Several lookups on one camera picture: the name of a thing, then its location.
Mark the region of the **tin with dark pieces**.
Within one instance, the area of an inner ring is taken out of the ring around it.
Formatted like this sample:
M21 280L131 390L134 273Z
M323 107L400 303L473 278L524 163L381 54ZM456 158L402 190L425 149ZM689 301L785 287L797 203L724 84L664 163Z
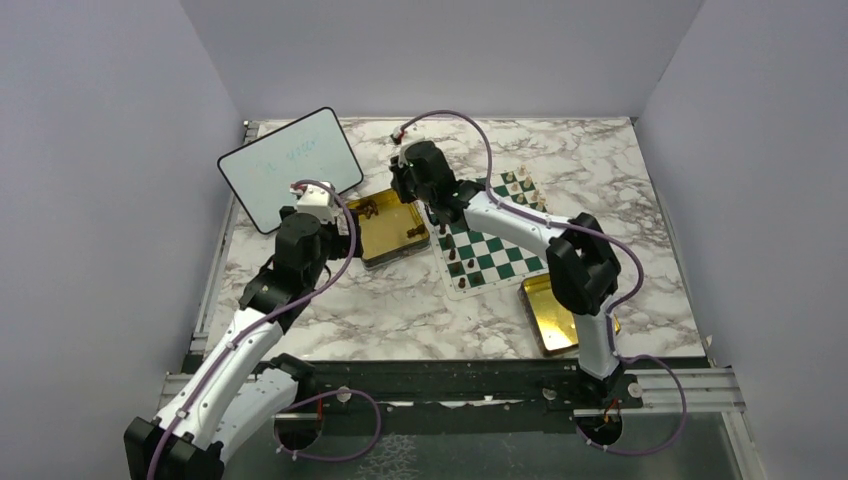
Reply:
M373 270L430 246L430 234L418 208L386 189L347 203L360 226L361 262Z

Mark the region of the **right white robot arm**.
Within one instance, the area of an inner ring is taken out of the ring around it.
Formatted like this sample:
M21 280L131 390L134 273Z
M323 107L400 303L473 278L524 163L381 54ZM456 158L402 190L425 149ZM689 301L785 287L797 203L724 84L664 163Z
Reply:
M612 399L623 375L609 312L621 265L596 218L544 215L495 196L480 182L457 179L430 140L395 143L391 187L402 202L419 201L441 225L499 237L545 263L554 298L574 318L578 396L592 407Z

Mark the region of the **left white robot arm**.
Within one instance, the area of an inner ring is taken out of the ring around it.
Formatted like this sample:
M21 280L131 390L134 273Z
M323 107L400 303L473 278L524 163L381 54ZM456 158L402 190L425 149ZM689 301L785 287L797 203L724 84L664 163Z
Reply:
M311 300L338 280L320 276L330 260L361 256L360 228L348 207L284 207L275 250L244 288L227 332L191 379L152 420L124 433L133 479L220 479L229 459L274 413L313 401L314 384L269 367L248 378Z

